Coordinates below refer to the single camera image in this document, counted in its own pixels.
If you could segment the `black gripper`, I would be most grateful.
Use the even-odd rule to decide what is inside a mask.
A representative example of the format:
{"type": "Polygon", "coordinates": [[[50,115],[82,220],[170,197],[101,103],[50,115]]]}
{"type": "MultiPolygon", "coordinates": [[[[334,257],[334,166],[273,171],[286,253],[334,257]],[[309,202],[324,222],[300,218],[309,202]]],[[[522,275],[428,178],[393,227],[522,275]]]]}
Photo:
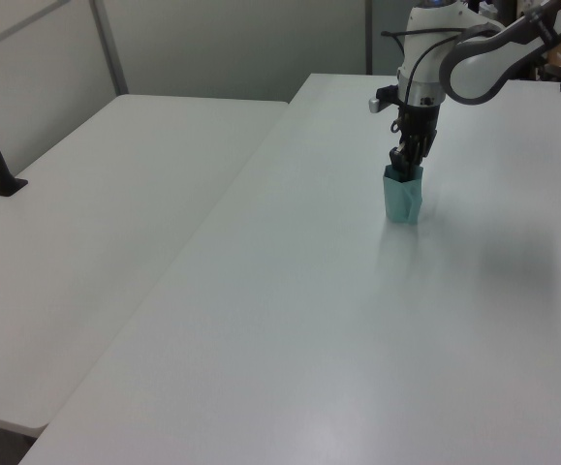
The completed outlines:
{"type": "Polygon", "coordinates": [[[400,144],[390,151],[390,164],[397,180],[412,180],[413,167],[419,167],[428,156],[436,138],[439,112],[440,106],[400,105],[400,144]],[[410,154],[405,145],[410,145],[410,154]]]}

